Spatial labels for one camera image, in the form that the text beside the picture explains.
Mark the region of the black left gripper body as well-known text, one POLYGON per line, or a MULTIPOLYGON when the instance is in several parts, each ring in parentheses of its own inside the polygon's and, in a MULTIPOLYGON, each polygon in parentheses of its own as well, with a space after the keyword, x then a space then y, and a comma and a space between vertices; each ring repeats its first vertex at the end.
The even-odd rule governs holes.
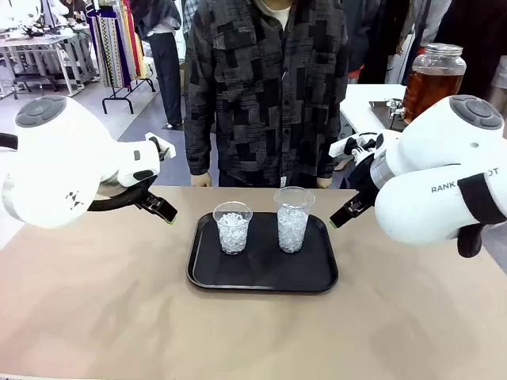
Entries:
POLYGON ((137 200, 155 200, 158 197, 151 192, 151 186, 156 181, 157 177, 150 177, 140 181, 136 186, 138 188, 137 200))

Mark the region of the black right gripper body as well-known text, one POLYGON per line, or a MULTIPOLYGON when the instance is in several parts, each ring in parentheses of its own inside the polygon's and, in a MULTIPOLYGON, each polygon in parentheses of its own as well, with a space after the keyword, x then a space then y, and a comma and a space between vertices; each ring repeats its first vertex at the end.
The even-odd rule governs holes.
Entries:
POLYGON ((353 205, 373 206, 375 204, 379 188, 374 183, 370 173, 373 162, 374 154, 369 154, 364 160, 356 164, 355 169, 349 176, 351 187, 357 190, 357 194, 353 197, 353 205))

